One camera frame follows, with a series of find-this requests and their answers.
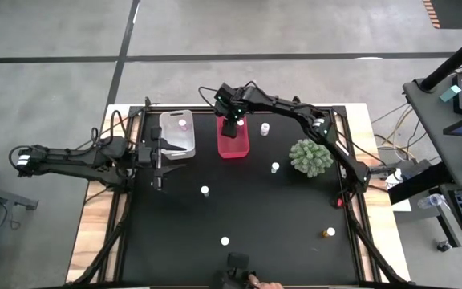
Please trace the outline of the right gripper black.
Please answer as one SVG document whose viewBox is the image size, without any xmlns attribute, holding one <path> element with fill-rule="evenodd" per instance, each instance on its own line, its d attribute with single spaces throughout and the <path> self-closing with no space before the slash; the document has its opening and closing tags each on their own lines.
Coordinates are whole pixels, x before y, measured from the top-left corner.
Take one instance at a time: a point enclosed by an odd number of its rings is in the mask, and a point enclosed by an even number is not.
<svg viewBox="0 0 462 289">
<path fill-rule="evenodd" d="M 214 99 L 213 111 L 216 116 L 223 116 L 221 135 L 228 138 L 237 137 L 237 121 L 245 114 L 253 112 L 249 101 L 250 96 L 255 92 L 253 87 L 232 88 L 223 83 L 217 90 Z"/>
</svg>

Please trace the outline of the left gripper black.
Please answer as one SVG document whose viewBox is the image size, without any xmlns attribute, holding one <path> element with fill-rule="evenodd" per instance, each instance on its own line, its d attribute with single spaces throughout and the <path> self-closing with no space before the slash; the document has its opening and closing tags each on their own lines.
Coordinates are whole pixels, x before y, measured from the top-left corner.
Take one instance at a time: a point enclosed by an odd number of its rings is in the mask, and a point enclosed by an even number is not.
<svg viewBox="0 0 462 289">
<path fill-rule="evenodd" d="M 161 168 L 161 149 L 173 151 L 185 151 L 185 148 L 168 143 L 161 139 L 161 127 L 152 127 L 149 133 L 151 144 L 141 141 L 137 146 L 138 164 L 150 165 L 153 169 L 152 187 L 155 190 L 162 190 L 162 176 L 176 169 L 185 167 L 185 164 L 167 165 Z"/>
</svg>

